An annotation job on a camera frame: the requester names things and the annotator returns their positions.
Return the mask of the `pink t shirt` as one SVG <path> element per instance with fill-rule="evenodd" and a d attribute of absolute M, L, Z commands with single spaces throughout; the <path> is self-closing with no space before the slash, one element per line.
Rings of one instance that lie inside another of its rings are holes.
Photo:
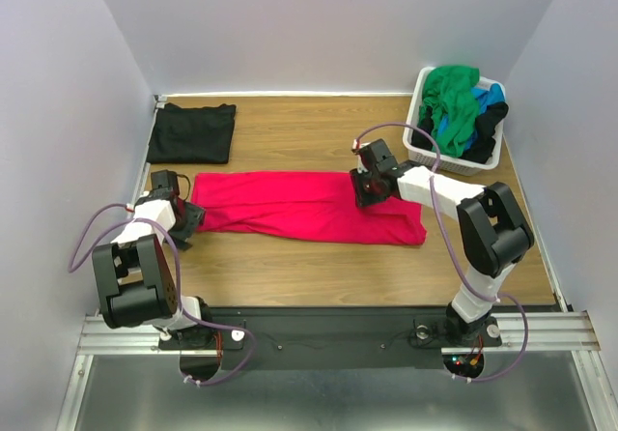
<path fill-rule="evenodd" d="M 342 172 L 200 173 L 191 202 L 203 232 L 258 233 L 337 244 L 421 245 L 422 207 L 391 197 L 361 209 Z"/>

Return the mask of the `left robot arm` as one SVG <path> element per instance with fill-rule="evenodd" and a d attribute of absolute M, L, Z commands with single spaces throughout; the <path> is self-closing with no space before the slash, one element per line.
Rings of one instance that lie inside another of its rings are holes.
<path fill-rule="evenodd" d="M 165 349 L 204 349 L 214 339 L 210 308 L 179 294 L 162 248 L 191 248 L 189 238 L 204 223 L 204 209 L 181 197 L 180 177 L 152 173 L 152 189 L 137 200 L 131 221 L 111 243 L 93 249 L 92 263 L 108 328 L 150 325 Z"/>

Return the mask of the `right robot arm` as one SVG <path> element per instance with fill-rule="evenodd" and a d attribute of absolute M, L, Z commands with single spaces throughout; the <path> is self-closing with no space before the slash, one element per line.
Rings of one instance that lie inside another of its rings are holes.
<path fill-rule="evenodd" d="M 465 344 L 484 329 L 493 307 L 506 298 L 501 287 L 534 244 L 534 235 L 508 185 L 460 182 L 410 160 L 398 162 L 384 140 L 352 152 L 350 171 L 356 205 L 389 198 L 430 207 L 461 286 L 442 322 L 446 338 Z"/>

